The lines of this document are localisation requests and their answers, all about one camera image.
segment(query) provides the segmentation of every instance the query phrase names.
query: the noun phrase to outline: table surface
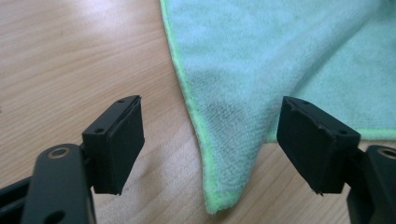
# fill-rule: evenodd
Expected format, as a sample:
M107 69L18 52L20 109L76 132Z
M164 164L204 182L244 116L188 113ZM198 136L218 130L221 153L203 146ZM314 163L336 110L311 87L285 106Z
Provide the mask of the table surface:
M146 144L121 196L94 195L99 223L349 222L348 187L316 195L278 144L262 147L234 208L206 213L158 0L3 0L0 58L0 188L30 175L41 151L80 144L114 101L140 94Z

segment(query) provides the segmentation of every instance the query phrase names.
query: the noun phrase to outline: black plastic bracket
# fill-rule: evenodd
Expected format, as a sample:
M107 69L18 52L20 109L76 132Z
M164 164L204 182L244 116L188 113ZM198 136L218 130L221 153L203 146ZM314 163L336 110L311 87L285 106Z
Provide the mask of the black plastic bracket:
M284 97L277 140L316 193L347 198L352 223L396 223L396 149L358 149L360 134L307 101Z
M0 189L0 223L95 223L91 187L121 194L144 145L140 100L115 102L83 132L81 146L42 152L31 177Z

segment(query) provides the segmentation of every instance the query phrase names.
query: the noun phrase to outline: green towel edge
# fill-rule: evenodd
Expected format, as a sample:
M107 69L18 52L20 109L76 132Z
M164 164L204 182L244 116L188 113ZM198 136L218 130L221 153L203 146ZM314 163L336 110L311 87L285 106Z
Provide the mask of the green towel edge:
M361 134L361 139L368 141L395 141L396 130L395 129L367 129L367 128L356 128L356 132ZM265 142L276 142L276 132L269 132L265 138Z
M217 211L229 208L236 204L239 196L242 193L241 190L229 192L229 193L217 193L217 182L216 182L216 170L214 168L214 157L212 147L209 142L207 131L202 120L200 110L195 102L193 95L191 94L191 85L185 74L184 67L180 62L178 54L178 47L175 38L172 33L172 24L168 18L168 7L166 0L161 0L161 12L163 14L163 24L168 37L169 49L172 55L172 61L175 65L177 77L181 86L181 90L184 95L184 99L189 110L189 114L192 120L192 125L195 129L198 137L198 142L201 149L202 163L203 163L203 182L204 182L204 195L205 195L205 207L209 214L215 214Z

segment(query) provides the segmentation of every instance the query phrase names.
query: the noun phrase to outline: wooden table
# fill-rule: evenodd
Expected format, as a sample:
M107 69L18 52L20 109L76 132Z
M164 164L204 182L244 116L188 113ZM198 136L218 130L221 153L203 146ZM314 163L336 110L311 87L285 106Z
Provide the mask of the wooden table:
M0 188L140 94L146 144L121 196L95 195L99 223L348 223L342 195L316 195L277 144L262 147L239 203L205 211L200 152L159 1L0 3ZM380 143L395 147L394 143Z

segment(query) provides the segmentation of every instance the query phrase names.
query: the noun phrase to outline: microfiber cloth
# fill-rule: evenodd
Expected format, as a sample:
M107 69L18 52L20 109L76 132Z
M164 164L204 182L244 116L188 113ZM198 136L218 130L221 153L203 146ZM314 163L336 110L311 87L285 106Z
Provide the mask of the microfiber cloth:
M396 3L162 0L202 155L209 214L233 206L276 140L284 95L361 133L396 139Z

